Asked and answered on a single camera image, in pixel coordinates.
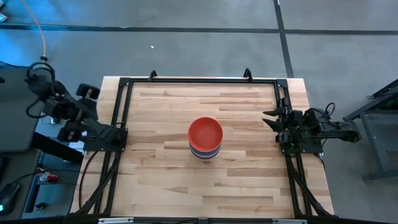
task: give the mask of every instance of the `red can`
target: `red can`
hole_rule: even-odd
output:
[[[40,176],[39,180],[46,183],[57,183],[58,176],[50,172],[45,172]]]

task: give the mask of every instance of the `black stand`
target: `black stand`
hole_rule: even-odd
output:
[[[397,177],[398,169],[394,169],[390,163],[388,152],[398,152],[397,148],[386,149],[378,147],[378,137],[375,136],[374,132],[370,128],[369,120],[370,116],[381,116],[385,114],[398,114],[398,110],[385,110],[386,104],[398,98],[398,79],[388,84],[386,87],[375,92],[370,96],[373,98],[368,104],[362,106],[360,109],[352,112],[348,116],[344,117],[344,120],[349,121],[356,118],[361,118],[363,128],[368,137],[369,144],[376,160],[377,172],[373,174],[366,174],[363,176],[363,180],[377,180],[389,177]]]
[[[253,82],[253,76],[251,75],[250,69],[246,68],[243,74],[243,78],[248,78],[249,82]]]
[[[153,70],[153,71],[150,73],[150,75],[149,75],[149,81],[151,82],[151,81],[154,79],[154,77],[156,77],[156,76],[157,76],[156,71]]]
[[[34,133],[30,146],[68,162],[81,164],[83,161],[83,155],[80,152],[37,132]]]

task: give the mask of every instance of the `black metal frame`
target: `black metal frame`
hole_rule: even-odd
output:
[[[397,110],[383,110],[381,109],[386,103],[398,98],[398,79],[388,84],[381,90],[373,93],[370,98],[373,98],[368,104],[362,106],[356,111],[352,112],[343,119],[346,121],[360,118],[368,137],[368,142],[371,146],[374,158],[376,160],[377,172],[373,174],[363,175],[363,180],[377,180],[389,177],[397,177],[398,169],[394,169],[387,155],[386,149],[377,147],[375,143],[374,133],[371,131],[368,121],[368,114],[398,114]]]
[[[121,127],[126,127],[127,115],[131,100],[132,87],[134,83],[252,83],[252,84],[271,84],[274,87],[275,100],[278,102],[281,99],[280,90],[283,90],[284,97],[288,99],[289,109],[292,109],[289,95],[289,87],[286,79],[254,79],[251,75],[250,70],[247,68],[244,73],[243,78],[159,78],[155,71],[152,71],[149,78],[120,78],[118,92],[116,95],[115,106],[113,110],[113,117],[111,124],[116,125],[118,122],[118,112],[121,104],[122,93],[125,87],[127,87],[126,100],[123,108],[123,115],[121,118]],[[111,153],[115,153],[114,161],[112,166],[108,169],[109,160]],[[111,209],[113,204],[114,191],[116,186],[116,181],[118,177],[118,168],[121,159],[122,152],[105,152],[105,157],[103,161],[103,168],[101,171],[101,177],[97,189],[93,192],[93,195],[87,200],[87,202],[75,213],[68,214],[67,216],[59,217],[48,217],[48,218],[35,218],[29,220],[12,220],[5,221],[4,223],[98,223],[99,218],[112,218]],[[293,165],[292,158],[296,159],[297,169]],[[317,202],[316,198],[312,195],[311,191],[308,189],[303,162],[301,158],[301,153],[296,153],[294,155],[285,154],[287,172],[290,184],[290,193],[292,196],[294,216],[296,220],[281,220],[281,219],[271,219],[271,218],[178,218],[178,217],[131,217],[134,222],[163,222],[163,223],[181,223],[183,221],[193,222],[197,224],[216,224],[216,223],[283,223],[287,221],[298,221],[301,223],[376,223],[361,220],[349,220],[344,218],[338,218],[336,216],[330,215],[322,206]],[[106,206],[103,212],[100,212],[100,207],[102,203],[103,190],[106,184],[110,181],[108,198],[106,201]],[[303,199],[305,202],[305,215],[301,212],[299,207],[299,200],[297,197],[296,184],[300,186],[303,192]],[[94,206],[93,213],[88,214],[91,208]],[[312,215],[312,207],[318,213],[319,216]]]

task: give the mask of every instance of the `concrete floor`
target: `concrete floor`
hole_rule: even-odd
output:
[[[277,28],[272,0],[27,2],[45,24]],[[398,30],[395,0],[279,2],[287,29]],[[20,1],[9,1],[5,9],[10,22],[32,22]],[[287,76],[278,34],[47,31],[45,36],[57,79],[71,92],[82,82],[100,86],[104,75],[149,75],[153,69],[159,75],[236,77],[249,67],[255,77]],[[398,36],[287,35],[287,43],[311,106],[334,101],[335,119],[397,77]],[[42,54],[37,31],[0,30],[0,49],[0,60],[17,65]],[[325,164],[337,215],[398,222],[398,178],[362,181],[375,171],[366,139],[328,141]]]

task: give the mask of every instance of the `wooden tabletop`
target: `wooden tabletop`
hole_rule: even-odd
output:
[[[104,77],[102,123],[111,122],[118,83],[119,77]],[[303,79],[288,84],[293,108],[306,110]],[[112,216],[294,217],[285,158],[261,120],[271,118],[262,112],[274,108],[274,87],[267,84],[135,83]],[[195,158],[188,146],[188,127],[202,116],[216,118],[224,132],[221,151],[210,161]],[[83,203],[98,185],[103,156],[99,152],[89,165]],[[322,163],[312,154],[303,154],[303,163],[309,189],[333,213]],[[77,198],[78,186],[71,212],[78,209]]]

